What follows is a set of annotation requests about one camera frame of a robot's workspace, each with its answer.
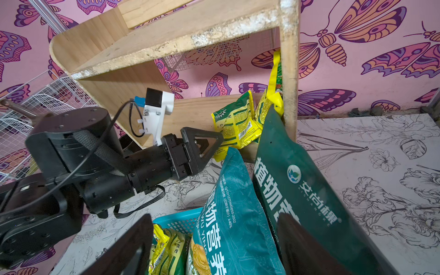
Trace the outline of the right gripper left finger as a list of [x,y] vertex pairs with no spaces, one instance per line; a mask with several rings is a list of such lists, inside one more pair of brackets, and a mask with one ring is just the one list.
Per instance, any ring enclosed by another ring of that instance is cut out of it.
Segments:
[[153,244],[151,215],[145,214],[95,261],[84,275],[145,275]]

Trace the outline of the dark green soil bag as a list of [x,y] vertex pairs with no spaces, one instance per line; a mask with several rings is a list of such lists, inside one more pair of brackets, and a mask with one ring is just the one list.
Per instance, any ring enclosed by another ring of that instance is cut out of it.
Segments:
[[278,253],[277,222],[290,214],[349,275],[394,275],[396,269],[343,205],[273,107],[265,118],[253,175]]

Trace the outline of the yellow green fertilizer packet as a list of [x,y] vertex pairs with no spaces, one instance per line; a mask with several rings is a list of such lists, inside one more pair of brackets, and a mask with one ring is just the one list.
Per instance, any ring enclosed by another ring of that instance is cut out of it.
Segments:
[[280,117],[284,114],[283,79],[281,68],[281,50],[276,50],[273,55],[273,68],[270,73],[269,85],[263,93],[257,106],[254,120],[260,129],[263,129],[265,118],[270,107],[274,107]]
[[154,224],[149,275],[185,275],[191,236]]
[[262,127],[254,119],[254,100],[251,91],[243,93],[235,102],[212,113],[214,130],[223,136],[215,152],[217,162],[226,158],[230,147],[241,150],[259,138]]

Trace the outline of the teal and orange soil bag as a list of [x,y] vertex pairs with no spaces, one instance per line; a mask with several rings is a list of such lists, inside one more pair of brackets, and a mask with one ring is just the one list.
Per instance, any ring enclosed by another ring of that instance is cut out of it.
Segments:
[[188,275],[283,275],[265,212],[238,150],[229,149],[190,241]]

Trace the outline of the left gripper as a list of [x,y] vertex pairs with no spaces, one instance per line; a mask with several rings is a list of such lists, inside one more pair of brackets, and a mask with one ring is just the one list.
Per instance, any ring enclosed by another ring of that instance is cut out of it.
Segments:
[[168,179],[181,181],[201,172],[223,143],[220,132],[191,127],[162,137],[161,146],[152,146],[127,157],[132,170],[127,178],[136,192],[146,194]]

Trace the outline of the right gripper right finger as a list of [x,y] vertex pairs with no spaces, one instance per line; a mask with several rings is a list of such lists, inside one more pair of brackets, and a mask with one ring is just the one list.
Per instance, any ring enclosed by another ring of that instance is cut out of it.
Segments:
[[286,274],[349,274],[290,214],[280,214],[277,235]]

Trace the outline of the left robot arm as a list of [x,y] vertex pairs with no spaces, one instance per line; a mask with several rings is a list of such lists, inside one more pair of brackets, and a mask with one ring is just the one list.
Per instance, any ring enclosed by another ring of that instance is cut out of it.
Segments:
[[107,110],[88,107],[48,115],[25,145],[39,173],[1,187],[1,267],[10,269],[76,235],[88,210],[100,218],[169,179],[199,174],[220,147],[218,132],[190,127],[160,146],[125,155]]

